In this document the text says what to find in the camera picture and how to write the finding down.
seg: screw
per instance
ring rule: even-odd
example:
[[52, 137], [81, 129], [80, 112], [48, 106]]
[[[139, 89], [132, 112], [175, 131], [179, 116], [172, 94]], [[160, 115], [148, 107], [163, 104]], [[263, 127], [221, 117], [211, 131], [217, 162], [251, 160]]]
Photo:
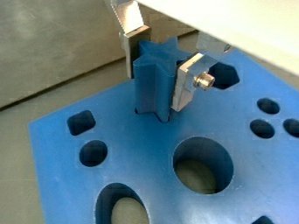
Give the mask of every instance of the screw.
[[193, 83], [192, 85], [196, 88], [201, 88], [207, 90], [213, 84], [215, 78], [207, 72], [200, 73], [199, 75], [193, 76]]
[[231, 45], [225, 45], [225, 47], [224, 47], [224, 53], [229, 52], [231, 49], [232, 49], [232, 46]]

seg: gray floor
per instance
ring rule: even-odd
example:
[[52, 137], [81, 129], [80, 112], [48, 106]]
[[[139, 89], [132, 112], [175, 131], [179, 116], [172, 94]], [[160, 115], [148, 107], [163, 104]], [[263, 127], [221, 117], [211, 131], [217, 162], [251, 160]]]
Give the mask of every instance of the gray floor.
[[[181, 48], [192, 50], [196, 35], [181, 38]], [[275, 72], [299, 87], [299, 79], [276, 68]], [[28, 122], [70, 104], [78, 99], [112, 87], [127, 79], [125, 62], [120, 61], [85, 74], [80, 79], [57, 87], [48, 93], [0, 112], [0, 223], [41, 224], [42, 212], [33, 170], [32, 150], [28, 139]], [[195, 179], [188, 167], [181, 175]], [[145, 213], [136, 203], [124, 200], [117, 203], [113, 223], [147, 223]]]
[[[0, 108], [124, 57], [104, 0], [1, 0]], [[192, 28], [141, 7], [153, 39]]]

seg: machine part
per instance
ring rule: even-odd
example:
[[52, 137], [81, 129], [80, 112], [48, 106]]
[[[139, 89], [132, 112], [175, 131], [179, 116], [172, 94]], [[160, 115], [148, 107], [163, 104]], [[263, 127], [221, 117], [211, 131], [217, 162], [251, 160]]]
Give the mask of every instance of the machine part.
[[193, 77], [192, 85], [196, 88], [201, 88], [203, 90], [207, 90], [208, 88], [211, 88], [213, 81], [215, 81], [215, 78], [207, 72], [203, 72]]
[[136, 0], [299, 75], [299, 1]]
[[[172, 95], [172, 109], [175, 111], [180, 111], [192, 100], [193, 91], [197, 87], [193, 86], [195, 77], [208, 71], [216, 63], [217, 61], [207, 54], [203, 55], [200, 53], [195, 53], [191, 58], [180, 64], [176, 71], [177, 77]], [[207, 86], [211, 86], [213, 83], [213, 78], [207, 75], [204, 76], [208, 81]]]
[[119, 37], [121, 46], [125, 50], [125, 69], [127, 77], [133, 79], [133, 61], [139, 57], [139, 40], [151, 40], [151, 28], [144, 25], [144, 20], [136, 1], [111, 1], [105, 0], [107, 7], [116, 19], [120, 30]]
[[[135, 80], [30, 122], [46, 224], [108, 224], [123, 197], [140, 201], [152, 224], [299, 223], [299, 93], [236, 49], [220, 63], [233, 67], [240, 82], [196, 91], [169, 122], [135, 113]], [[260, 99], [275, 101], [276, 114], [260, 110]], [[96, 125], [73, 136], [66, 121], [81, 111]], [[265, 123], [251, 124], [257, 120]], [[95, 140], [107, 156], [85, 166], [80, 154]], [[180, 182], [173, 166], [184, 159], [209, 167], [215, 193]]]
[[115, 15], [116, 24], [121, 35], [128, 34], [144, 25], [143, 16], [136, 1], [112, 3], [109, 0], [105, 0], [105, 3], [109, 11]]
[[151, 40], [151, 28], [143, 25], [135, 31], [124, 34], [123, 48], [125, 49], [125, 69], [128, 78], [135, 78], [133, 61], [139, 58], [139, 41]]
[[200, 31], [196, 48], [215, 60], [220, 60], [231, 51], [232, 46]]
[[140, 41], [139, 53], [133, 63], [136, 112], [153, 112], [165, 123], [173, 98], [176, 64], [191, 53], [177, 49], [177, 38], [168, 38], [161, 44]]

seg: cutout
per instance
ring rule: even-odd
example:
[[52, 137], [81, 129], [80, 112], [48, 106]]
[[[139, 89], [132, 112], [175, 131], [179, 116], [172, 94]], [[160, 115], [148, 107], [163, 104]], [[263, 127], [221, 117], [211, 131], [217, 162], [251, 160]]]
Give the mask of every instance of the cutout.
[[[121, 199], [127, 198], [135, 200], [141, 205], [141, 207], [144, 207], [144, 204], [139, 196], [136, 195], [136, 192], [127, 185], [115, 183], [105, 186], [105, 188], [103, 189], [103, 191], [97, 196], [96, 213], [95, 213], [96, 224], [111, 224], [112, 220], [115, 221], [115, 217], [112, 217], [113, 207], [117, 206], [117, 202], [120, 202]], [[147, 211], [144, 210], [144, 212], [147, 217], [145, 223], [149, 223]]]
[[107, 157], [108, 147], [107, 145], [99, 141], [88, 142], [78, 153], [78, 161], [88, 167], [99, 165]]
[[261, 216], [252, 224], [273, 224], [273, 222], [265, 216]]
[[272, 125], [260, 119], [256, 119], [249, 123], [249, 128], [252, 132], [261, 138], [271, 138], [275, 135], [275, 129]]
[[239, 83], [239, 75], [235, 67], [220, 62], [209, 68], [208, 74], [215, 77], [212, 84], [215, 88], [225, 89]]
[[173, 167], [176, 176], [183, 184], [196, 193], [216, 192], [216, 181], [211, 169], [196, 160], [183, 160]]
[[93, 115], [88, 110], [81, 111], [68, 119], [69, 133], [76, 136], [96, 125]]
[[[179, 144], [172, 166], [181, 183], [197, 193], [219, 193], [229, 185], [233, 174], [229, 154], [205, 137], [192, 137]], [[191, 171], [189, 177], [184, 175], [187, 170]]]
[[145, 209], [141, 204], [131, 198], [120, 199], [112, 209], [112, 224], [149, 224]]
[[295, 119], [284, 120], [284, 130], [292, 137], [299, 137], [299, 122]]
[[256, 105], [269, 115], [275, 115], [280, 110], [277, 103], [267, 98], [257, 100]]

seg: small square hole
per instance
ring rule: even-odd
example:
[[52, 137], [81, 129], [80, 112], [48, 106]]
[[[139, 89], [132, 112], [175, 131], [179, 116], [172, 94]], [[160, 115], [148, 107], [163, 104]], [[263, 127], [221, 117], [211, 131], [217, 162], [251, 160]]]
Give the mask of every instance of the small square hole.
[[81, 111], [68, 119], [69, 133], [76, 136], [96, 125], [93, 115], [88, 110]]

